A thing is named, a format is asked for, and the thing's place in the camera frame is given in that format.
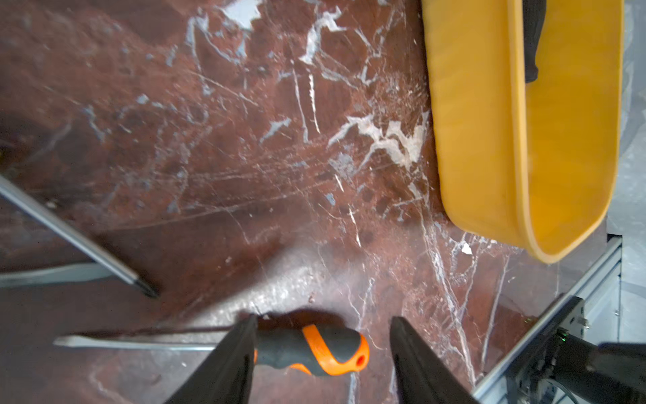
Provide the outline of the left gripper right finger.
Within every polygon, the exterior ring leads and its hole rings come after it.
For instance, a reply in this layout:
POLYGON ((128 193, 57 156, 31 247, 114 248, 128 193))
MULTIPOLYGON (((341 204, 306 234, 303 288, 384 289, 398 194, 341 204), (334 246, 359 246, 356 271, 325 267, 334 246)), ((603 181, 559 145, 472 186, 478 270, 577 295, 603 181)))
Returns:
POLYGON ((390 349, 400 403, 477 403, 402 316, 391 319, 390 349))

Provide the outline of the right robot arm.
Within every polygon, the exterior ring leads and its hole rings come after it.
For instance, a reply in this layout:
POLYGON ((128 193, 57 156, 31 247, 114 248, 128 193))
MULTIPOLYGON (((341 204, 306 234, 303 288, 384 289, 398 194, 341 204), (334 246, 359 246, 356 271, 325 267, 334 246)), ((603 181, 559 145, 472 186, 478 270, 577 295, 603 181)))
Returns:
POLYGON ((594 345, 568 336, 556 355, 553 378, 589 403, 644 403, 645 346, 594 345))

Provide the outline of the green black handle screwdriver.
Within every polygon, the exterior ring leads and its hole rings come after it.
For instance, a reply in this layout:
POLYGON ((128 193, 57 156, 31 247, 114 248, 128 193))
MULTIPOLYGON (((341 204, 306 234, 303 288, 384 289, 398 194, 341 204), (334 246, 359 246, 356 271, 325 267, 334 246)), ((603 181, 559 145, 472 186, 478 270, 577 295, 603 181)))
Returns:
POLYGON ((538 79, 536 57, 547 10, 546 0, 523 0, 525 83, 538 79))

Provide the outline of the orange black stubby screwdriver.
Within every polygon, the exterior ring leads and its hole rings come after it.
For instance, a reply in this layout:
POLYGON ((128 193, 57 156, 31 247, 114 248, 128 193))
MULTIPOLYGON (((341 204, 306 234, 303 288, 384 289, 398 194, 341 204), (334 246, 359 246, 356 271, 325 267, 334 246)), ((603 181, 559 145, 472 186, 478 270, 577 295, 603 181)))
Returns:
MULTIPOLYGON (((224 342, 144 342, 73 334, 55 338, 53 344, 65 348, 210 352, 224 342)), ((253 359, 256 365, 276 370, 294 369, 307 375, 337 376, 364 370, 370 360, 370 348, 365 336, 351 328, 311 324, 301 329, 258 331, 253 359)))

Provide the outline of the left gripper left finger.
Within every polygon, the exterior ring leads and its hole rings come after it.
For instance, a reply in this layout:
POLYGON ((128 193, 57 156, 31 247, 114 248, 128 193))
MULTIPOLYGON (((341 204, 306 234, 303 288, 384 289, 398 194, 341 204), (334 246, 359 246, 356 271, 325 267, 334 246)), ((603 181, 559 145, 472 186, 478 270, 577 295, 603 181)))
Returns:
POLYGON ((257 316, 237 323, 168 403, 248 403, 257 345, 257 316))

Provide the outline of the yellow plastic storage box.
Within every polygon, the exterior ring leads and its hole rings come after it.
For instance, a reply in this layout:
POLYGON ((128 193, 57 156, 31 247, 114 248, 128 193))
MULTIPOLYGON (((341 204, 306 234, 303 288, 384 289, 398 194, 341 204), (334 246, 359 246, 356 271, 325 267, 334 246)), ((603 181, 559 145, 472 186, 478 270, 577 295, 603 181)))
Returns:
POLYGON ((614 192, 623 2, 548 2, 530 83, 521 2, 425 1, 422 18, 449 219, 560 261, 602 223, 614 192))

